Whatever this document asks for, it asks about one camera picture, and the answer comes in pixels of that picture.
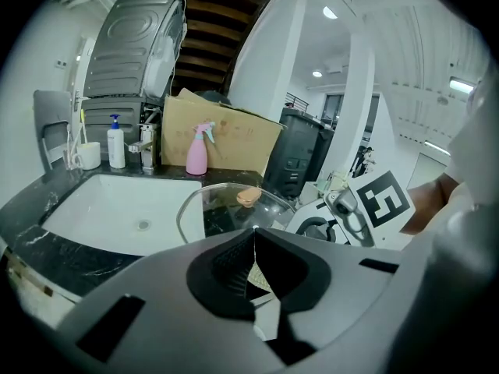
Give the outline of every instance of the sink drain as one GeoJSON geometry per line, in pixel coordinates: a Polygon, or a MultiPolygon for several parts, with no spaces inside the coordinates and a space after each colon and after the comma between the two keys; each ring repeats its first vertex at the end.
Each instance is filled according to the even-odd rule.
{"type": "Polygon", "coordinates": [[[152,223],[146,219],[137,222],[137,230],[138,231],[146,231],[149,230],[152,223]]]}

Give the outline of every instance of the spray nozzle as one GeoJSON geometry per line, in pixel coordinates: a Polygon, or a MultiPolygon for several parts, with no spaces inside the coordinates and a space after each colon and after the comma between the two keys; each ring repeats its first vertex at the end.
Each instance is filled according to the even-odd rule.
{"type": "Polygon", "coordinates": [[[213,133],[211,130],[215,126],[215,122],[208,122],[208,123],[203,123],[201,125],[198,125],[196,127],[196,135],[201,135],[201,138],[203,137],[202,132],[205,132],[208,136],[208,139],[215,144],[215,140],[213,139],[213,133]]]}
{"type": "Polygon", "coordinates": [[[113,114],[109,115],[111,118],[114,119],[113,123],[111,124],[111,129],[119,129],[119,124],[118,124],[118,114],[113,114]]]}

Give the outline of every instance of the white sink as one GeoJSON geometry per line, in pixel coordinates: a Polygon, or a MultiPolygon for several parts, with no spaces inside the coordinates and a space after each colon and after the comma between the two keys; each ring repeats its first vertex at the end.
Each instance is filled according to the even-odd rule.
{"type": "MultiPolygon", "coordinates": [[[[42,227],[93,248],[146,256],[184,245],[177,212],[200,188],[200,182],[190,180],[95,175],[68,196],[42,227]]],[[[184,215],[192,224],[186,228],[187,239],[204,238],[200,195],[184,215]]]]}

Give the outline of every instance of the white cup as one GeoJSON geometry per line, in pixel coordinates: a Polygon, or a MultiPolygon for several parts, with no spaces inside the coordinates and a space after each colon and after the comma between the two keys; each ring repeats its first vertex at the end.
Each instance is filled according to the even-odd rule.
{"type": "Polygon", "coordinates": [[[101,144],[97,141],[80,144],[76,151],[71,159],[76,167],[89,171],[101,164],[101,144]]]}

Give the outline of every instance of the gray chair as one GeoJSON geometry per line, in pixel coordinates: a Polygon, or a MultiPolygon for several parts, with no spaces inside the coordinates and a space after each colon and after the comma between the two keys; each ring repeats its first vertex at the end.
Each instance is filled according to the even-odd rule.
{"type": "Polygon", "coordinates": [[[62,163],[71,124],[71,94],[68,91],[36,90],[34,125],[38,149],[45,172],[62,163]]]}

